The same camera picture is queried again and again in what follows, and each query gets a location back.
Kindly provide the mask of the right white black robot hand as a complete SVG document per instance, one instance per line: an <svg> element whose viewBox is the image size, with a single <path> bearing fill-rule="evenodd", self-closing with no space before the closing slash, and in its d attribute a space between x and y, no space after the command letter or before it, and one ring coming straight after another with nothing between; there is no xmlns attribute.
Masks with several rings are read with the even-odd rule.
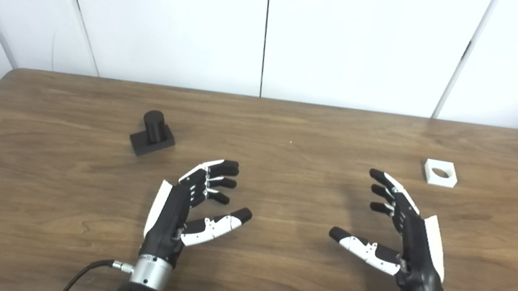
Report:
<svg viewBox="0 0 518 291"><path fill-rule="evenodd" d="M402 241L401 251L370 242L332 227L330 238L371 267L394 277L400 291L445 291L443 289L444 254L438 218L421 216L405 187L382 170L369 174L377 183L371 186L383 203L371 202L370 209L388 215Z"/></svg>

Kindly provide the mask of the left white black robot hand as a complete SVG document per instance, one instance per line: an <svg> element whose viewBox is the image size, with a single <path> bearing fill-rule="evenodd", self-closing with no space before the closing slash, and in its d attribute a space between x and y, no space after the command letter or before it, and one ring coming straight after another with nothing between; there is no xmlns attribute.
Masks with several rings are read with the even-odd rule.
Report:
<svg viewBox="0 0 518 291"><path fill-rule="evenodd" d="M165 291L185 247L208 243L251 220L253 214L247 208L210 218L188 219L190 210L206 200L229 204L229 197L219 188L235 188L239 168L237 161L207 161L184 173L177 182L162 182L147 215L131 283Z"/></svg>

